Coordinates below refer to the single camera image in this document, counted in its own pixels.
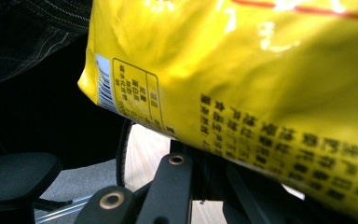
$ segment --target snack bag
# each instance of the snack bag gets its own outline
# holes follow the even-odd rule
[[[78,84],[358,219],[358,1],[94,1]]]

